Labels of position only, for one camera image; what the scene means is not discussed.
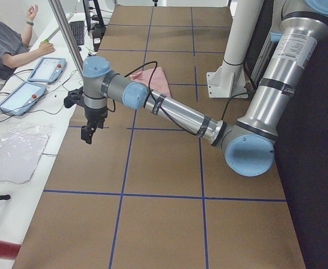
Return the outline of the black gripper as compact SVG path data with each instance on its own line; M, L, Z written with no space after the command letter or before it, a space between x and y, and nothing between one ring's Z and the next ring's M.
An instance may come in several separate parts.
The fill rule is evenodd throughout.
M105 119L107 118L107 107L100 109L94 109L85 107L85 117L87 119L87 125L81 127L81 140L91 145L92 137L96 131L96 128L103 128Z

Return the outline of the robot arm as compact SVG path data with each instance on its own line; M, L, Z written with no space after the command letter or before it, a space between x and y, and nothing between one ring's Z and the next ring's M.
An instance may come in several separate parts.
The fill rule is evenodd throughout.
M82 105L87 124L81 137L92 136L107 117L108 100L147 109L220 150L228 167L243 177L258 177L274 164L277 125L298 91L298 84L319 41L328 37L328 1L275 1L272 25L275 51L252 95L246 113L234 124L188 107L156 87L111 69L103 57L84 61Z

